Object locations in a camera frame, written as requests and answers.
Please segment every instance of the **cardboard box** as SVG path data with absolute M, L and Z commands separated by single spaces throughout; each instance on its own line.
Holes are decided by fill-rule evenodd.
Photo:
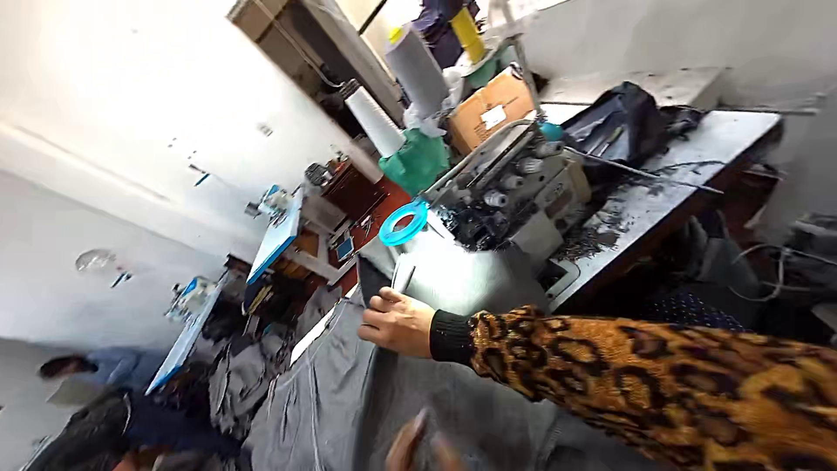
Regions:
M 448 130 L 454 146 L 467 154 L 503 125 L 534 109 L 526 82 L 506 68 L 456 107 L 449 116 Z

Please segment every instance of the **human hand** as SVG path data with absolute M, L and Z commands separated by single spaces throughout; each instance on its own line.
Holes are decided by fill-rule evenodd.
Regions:
M 430 358 L 430 324 L 436 310 L 390 287 L 378 294 L 363 311 L 357 336 L 399 354 Z
M 426 419 L 427 411 L 423 410 L 413 420 L 401 427 L 387 454 L 387 471 L 414 470 L 415 451 L 424 435 Z M 431 444 L 436 460 L 439 461 L 439 469 L 442 471 L 465 471 L 465 466 L 462 464 L 459 455 L 441 435 L 437 434 L 433 437 Z

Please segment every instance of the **dark hair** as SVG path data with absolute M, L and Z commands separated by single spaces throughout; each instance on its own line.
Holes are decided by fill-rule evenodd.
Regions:
M 87 365 L 89 365 L 90 362 L 81 355 L 59 356 L 41 365 L 41 369 L 38 371 L 38 374 L 41 375 L 42 378 L 54 378 L 55 376 L 60 375 L 65 368 L 73 364 L 82 365 L 87 368 Z

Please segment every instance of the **black cuff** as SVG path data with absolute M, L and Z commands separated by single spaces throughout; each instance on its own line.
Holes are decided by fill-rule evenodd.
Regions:
M 453 361 L 470 366 L 474 355 L 470 318 L 439 309 L 430 324 L 430 355 L 437 361 Z

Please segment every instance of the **machine knob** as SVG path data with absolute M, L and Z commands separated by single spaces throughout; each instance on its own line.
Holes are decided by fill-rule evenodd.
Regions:
M 501 185 L 505 189 L 518 189 L 523 186 L 523 177 L 520 175 L 506 175 Z
M 509 202 L 509 199 L 501 192 L 492 189 L 485 192 L 485 196 L 483 197 L 483 201 L 489 206 L 495 206 L 496 208 L 502 208 Z
M 523 174 L 538 173 L 543 169 L 543 161 L 539 158 L 524 157 L 517 163 L 517 170 Z

